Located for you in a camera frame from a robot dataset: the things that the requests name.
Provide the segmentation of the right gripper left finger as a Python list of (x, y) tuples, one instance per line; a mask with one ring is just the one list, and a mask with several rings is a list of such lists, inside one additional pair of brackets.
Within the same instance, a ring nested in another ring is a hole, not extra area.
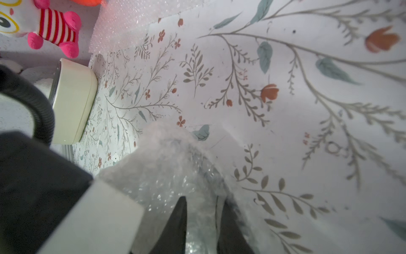
[(185, 254), (187, 235), (187, 200), (181, 196), (149, 254)]

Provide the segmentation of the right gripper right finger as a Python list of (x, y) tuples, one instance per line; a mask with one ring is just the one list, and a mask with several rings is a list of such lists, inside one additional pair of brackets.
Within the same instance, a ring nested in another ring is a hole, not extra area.
[(241, 233), (232, 207), (225, 201), (216, 247), (218, 254), (254, 254)]

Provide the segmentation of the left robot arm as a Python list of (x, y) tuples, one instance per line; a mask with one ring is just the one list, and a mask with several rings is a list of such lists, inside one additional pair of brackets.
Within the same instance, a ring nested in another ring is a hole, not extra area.
[(128, 254), (143, 208), (50, 149), (50, 102), (5, 66), (1, 93), (34, 121), (32, 137), (1, 134), (1, 253)]

